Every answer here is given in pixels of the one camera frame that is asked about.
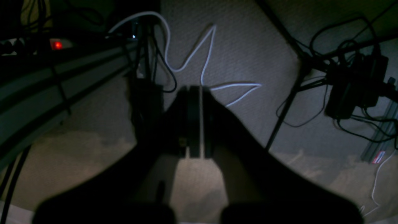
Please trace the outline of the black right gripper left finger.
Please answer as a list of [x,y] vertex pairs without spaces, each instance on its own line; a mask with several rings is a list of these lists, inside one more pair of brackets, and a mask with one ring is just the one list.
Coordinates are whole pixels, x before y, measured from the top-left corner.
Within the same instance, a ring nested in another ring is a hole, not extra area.
[[44,201],[34,224],[176,224],[168,205],[165,177],[150,178],[160,159],[160,172],[174,176],[178,161],[199,158],[200,88],[182,87],[170,108],[118,162],[90,180]]

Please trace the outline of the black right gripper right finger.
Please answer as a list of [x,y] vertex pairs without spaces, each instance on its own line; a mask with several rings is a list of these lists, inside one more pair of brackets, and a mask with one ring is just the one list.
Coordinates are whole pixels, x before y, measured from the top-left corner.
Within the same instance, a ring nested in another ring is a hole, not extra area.
[[204,156],[219,167],[229,204],[221,224],[362,224],[350,200],[306,180],[272,156],[243,123],[202,93]]

